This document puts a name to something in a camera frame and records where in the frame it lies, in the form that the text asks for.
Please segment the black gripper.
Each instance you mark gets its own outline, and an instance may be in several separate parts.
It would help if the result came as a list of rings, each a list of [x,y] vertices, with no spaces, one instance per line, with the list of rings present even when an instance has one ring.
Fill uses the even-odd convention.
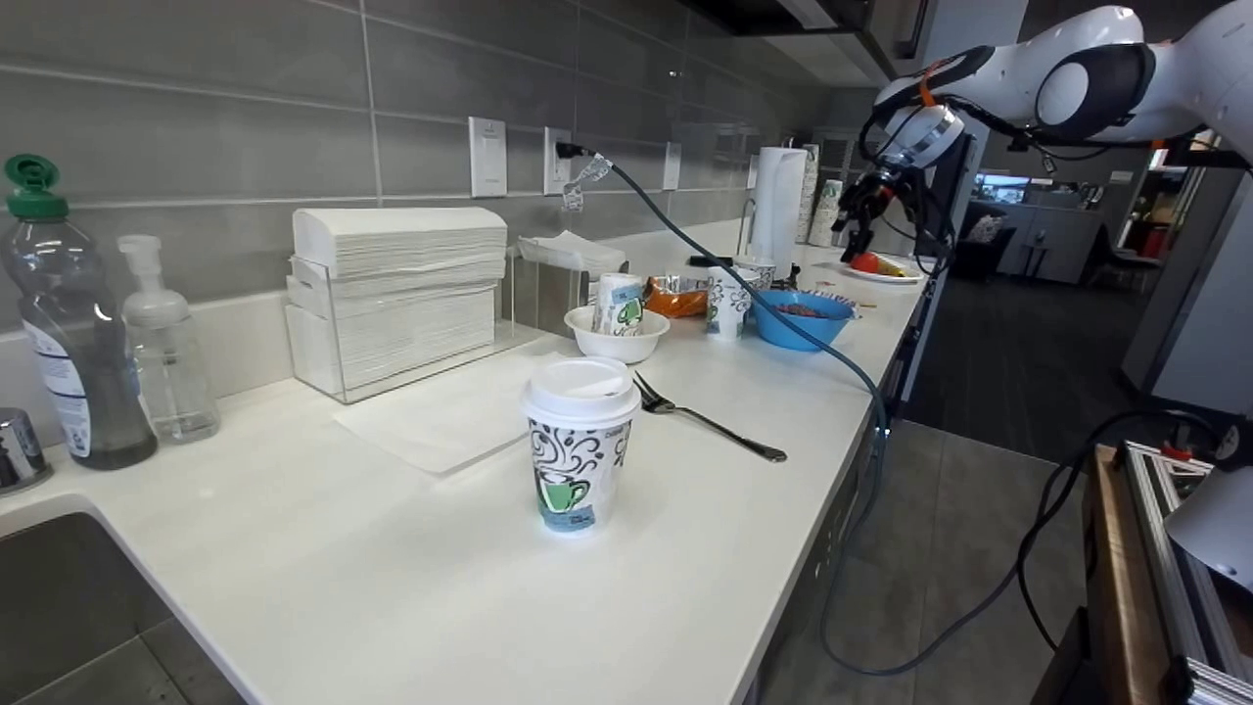
[[[837,229],[846,236],[844,258],[854,261],[875,244],[875,220],[895,202],[895,189],[869,171],[844,199]]]

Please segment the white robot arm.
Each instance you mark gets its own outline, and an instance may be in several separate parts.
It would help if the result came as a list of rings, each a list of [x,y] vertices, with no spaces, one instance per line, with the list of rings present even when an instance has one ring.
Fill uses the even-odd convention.
[[[869,171],[846,189],[846,261],[889,197],[926,206],[968,122],[1025,144],[1171,144],[1203,129],[1227,165],[1253,160],[1253,0],[1224,0],[1183,40],[1150,41],[1130,3],[1100,3],[1017,41],[979,41],[895,79],[859,129]]]

